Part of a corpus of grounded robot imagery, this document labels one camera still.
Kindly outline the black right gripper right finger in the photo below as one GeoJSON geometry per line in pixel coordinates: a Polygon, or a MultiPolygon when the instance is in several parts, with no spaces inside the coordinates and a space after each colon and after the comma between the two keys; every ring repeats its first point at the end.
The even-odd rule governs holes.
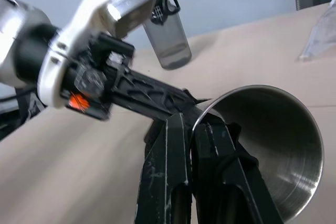
{"type": "Polygon", "coordinates": [[[257,158],[239,143],[236,124],[202,123],[192,145],[199,223],[282,223],[257,158]]]}

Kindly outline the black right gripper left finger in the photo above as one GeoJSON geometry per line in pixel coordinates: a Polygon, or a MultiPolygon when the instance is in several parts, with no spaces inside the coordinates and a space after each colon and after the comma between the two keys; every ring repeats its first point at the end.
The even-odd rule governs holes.
{"type": "Polygon", "coordinates": [[[191,222],[188,127],[177,113],[162,125],[145,156],[134,223],[191,222]]]}

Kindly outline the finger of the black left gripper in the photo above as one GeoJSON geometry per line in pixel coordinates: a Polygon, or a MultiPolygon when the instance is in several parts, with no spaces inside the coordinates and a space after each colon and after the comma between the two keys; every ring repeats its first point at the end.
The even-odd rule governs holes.
{"type": "Polygon", "coordinates": [[[138,114],[144,115],[146,117],[157,119],[157,120],[166,120],[175,114],[174,111],[169,111],[164,109],[162,106],[158,106],[154,102],[142,102],[127,96],[122,96],[115,94],[111,97],[113,104],[116,104],[120,107],[123,107],[127,110],[136,112],[138,114]]]}
{"type": "Polygon", "coordinates": [[[195,98],[187,89],[176,88],[129,68],[118,71],[113,92],[163,109],[184,109],[207,101],[195,98]]]}

